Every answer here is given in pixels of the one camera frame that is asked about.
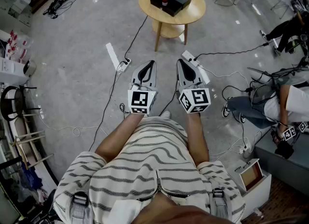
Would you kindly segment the white power adapter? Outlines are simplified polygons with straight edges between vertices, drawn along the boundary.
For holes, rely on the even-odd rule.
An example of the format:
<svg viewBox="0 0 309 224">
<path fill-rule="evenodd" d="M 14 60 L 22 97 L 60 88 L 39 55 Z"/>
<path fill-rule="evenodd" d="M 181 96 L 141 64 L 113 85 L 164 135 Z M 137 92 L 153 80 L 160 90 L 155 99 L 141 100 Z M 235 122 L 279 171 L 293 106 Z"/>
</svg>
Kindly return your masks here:
<svg viewBox="0 0 309 224">
<path fill-rule="evenodd" d="M 200 74 L 202 76 L 202 79 L 203 79 L 204 83 L 208 84 L 210 82 L 210 79 L 209 79 L 209 77 L 207 75 L 207 71 L 204 70 L 204 68 L 202 66 L 200 66 L 200 65 L 198 65 L 197 68 L 198 68 L 198 70 L 199 70 L 199 72 L 200 72 Z"/>
</svg>

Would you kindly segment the white power strip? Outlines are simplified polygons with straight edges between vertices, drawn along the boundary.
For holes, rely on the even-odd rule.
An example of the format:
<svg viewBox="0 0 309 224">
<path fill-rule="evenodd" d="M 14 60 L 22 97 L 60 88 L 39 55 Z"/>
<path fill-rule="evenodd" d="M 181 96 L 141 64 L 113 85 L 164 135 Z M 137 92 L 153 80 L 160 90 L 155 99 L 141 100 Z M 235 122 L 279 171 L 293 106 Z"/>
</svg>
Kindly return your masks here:
<svg viewBox="0 0 309 224">
<path fill-rule="evenodd" d="M 187 50 L 182 53 L 182 57 L 188 62 L 192 63 L 195 67 L 199 66 L 199 61 Z"/>
<path fill-rule="evenodd" d="M 128 66 L 131 64 L 131 61 L 132 60 L 129 58 L 125 59 L 125 61 L 122 61 L 120 63 L 120 67 L 118 68 L 118 71 L 124 72 L 128 68 Z"/>
</svg>

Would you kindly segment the person's left forearm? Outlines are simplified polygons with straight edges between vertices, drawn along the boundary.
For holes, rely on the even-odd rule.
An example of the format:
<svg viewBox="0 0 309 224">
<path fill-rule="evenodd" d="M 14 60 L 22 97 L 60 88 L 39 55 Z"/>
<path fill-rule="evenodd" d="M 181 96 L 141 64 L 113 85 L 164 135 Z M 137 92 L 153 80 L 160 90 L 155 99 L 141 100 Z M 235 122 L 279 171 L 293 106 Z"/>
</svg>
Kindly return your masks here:
<svg viewBox="0 0 309 224">
<path fill-rule="evenodd" d="M 129 114 L 117 128 L 101 142 L 95 150 L 95 153 L 104 158 L 107 163 L 115 159 L 143 117 L 144 114 Z"/>
</svg>

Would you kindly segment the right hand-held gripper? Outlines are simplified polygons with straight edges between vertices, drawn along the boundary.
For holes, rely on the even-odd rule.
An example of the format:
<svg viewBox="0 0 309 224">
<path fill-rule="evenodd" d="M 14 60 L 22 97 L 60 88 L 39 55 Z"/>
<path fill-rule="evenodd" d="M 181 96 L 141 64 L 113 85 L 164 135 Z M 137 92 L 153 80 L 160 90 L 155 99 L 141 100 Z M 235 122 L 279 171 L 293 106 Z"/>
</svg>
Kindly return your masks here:
<svg viewBox="0 0 309 224">
<path fill-rule="evenodd" d="M 211 97 L 199 70 L 192 63 L 179 59 L 177 75 L 180 84 L 178 100 L 186 113 L 204 112 L 211 105 Z"/>
</svg>

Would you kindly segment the black round metal stool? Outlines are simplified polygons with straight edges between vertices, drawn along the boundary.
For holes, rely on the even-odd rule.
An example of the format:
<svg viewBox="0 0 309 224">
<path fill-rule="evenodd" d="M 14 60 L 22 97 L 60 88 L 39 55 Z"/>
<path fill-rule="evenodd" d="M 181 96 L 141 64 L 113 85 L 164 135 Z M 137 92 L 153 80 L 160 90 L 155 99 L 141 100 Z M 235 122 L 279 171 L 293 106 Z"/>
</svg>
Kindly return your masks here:
<svg viewBox="0 0 309 224">
<path fill-rule="evenodd" d="M 40 108 L 27 108 L 25 104 L 24 90 L 36 89 L 36 87 L 19 87 L 8 86 L 4 89 L 0 98 L 0 112 L 6 121 L 13 121 L 15 118 L 21 116 L 23 111 L 40 110 Z M 6 95 L 10 91 L 15 91 L 13 98 L 7 98 Z"/>
</svg>

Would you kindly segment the round wooden side table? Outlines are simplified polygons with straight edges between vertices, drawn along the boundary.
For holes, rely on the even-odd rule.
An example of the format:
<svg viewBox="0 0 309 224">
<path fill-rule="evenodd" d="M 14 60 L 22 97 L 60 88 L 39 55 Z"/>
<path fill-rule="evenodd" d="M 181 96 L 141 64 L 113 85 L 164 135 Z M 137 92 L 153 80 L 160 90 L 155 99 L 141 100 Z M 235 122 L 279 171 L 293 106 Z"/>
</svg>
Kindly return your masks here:
<svg viewBox="0 0 309 224">
<path fill-rule="evenodd" d="M 184 34 L 187 43 L 188 25 L 198 21 L 206 11 L 204 0 L 191 0 L 190 4 L 174 17 L 153 6 L 150 0 L 139 0 L 142 11 L 153 19 L 153 30 L 156 32 L 154 50 L 157 51 L 160 37 L 176 38 Z"/>
</svg>

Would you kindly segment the long white flat strip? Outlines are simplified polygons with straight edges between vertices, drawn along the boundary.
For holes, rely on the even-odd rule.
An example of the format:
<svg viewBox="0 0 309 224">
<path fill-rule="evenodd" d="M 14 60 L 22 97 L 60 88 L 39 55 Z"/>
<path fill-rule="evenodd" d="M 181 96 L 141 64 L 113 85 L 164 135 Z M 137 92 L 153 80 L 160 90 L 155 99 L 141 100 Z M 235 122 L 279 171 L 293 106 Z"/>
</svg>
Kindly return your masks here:
<svg viewBox="0 0 309 224">
<path fill-rule="evenodd" d="M 113 49 L 112 44 L 111 43 L 106 44 L 106 49 L 108 51 L 108 54 L 109 54 L 110 59 L 111 59 L 113 65 L 114 65 L 115 70 L 118 71 L 120 62 L 119 62 L 119 60 L 116 56 L 116 53 Z"/>
</svg>

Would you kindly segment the white cabinet with wooden drawer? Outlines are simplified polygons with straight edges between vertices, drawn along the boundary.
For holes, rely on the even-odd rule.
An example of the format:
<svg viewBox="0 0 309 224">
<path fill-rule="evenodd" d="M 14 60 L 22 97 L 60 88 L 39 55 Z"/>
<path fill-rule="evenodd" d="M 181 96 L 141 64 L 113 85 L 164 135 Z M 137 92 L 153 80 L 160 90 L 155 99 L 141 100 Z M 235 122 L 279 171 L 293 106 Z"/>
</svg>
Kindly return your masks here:
<svg viewBox="0 0 309 224">
<path fill-rule="evenodd" d="M 243 214 L 245 219 L 268 201 L 272 175 L 261 169 L 258 158 L 246 163 L 242 161 L 234 173 L 235 181 L 246 204 Z"/>
</svg>

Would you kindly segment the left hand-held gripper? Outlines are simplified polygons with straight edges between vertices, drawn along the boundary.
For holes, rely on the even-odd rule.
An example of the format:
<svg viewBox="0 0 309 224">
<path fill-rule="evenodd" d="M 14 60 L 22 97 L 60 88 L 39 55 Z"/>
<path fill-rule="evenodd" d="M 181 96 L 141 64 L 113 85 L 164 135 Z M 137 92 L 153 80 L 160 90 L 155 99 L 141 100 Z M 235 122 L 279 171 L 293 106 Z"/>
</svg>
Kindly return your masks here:
<svg viewBox="0 0 309 224">
<path fill-rule="evenodd" d="M 131 113 L 149 115 L 156 100 L 156 62 L 141 64 L 133 71 L 128 90 L 128 107 Z"/>
</svg>

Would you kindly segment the person's right forearm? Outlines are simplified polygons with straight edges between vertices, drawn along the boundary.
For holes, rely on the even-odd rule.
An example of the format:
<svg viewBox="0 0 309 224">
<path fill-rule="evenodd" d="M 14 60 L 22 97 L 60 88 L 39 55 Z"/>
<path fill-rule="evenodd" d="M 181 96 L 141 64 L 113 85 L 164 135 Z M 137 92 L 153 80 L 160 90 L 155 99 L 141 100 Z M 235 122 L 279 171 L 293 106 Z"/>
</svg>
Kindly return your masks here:
<svg viewBox="0 0 309 224">
<path fill-rule="evenodd" d="M 196 166 L 209 162 L 209 150 L 204 137 L 203 125 L 198 113 L 187 114 L 187 142 L 189 153 Z"/>
</svg>

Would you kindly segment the person's striped cream shirt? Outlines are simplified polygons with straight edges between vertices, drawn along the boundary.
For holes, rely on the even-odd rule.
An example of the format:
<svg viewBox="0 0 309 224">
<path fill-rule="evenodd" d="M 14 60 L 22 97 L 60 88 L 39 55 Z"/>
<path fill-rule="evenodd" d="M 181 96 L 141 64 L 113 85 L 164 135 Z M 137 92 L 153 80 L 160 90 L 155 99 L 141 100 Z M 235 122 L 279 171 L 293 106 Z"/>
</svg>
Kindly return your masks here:
<svg viewBox="0 0 309 224">
<path fill-rule="evenodd" d="M 157 193 L 234 223 L 246 206 L 220 161 L 195 165 L 178 123 L 146 117 L 112 161 L 80 153 L 58 185 L 54 209 L 65 224 L 130 223 Z"/>
</svg>

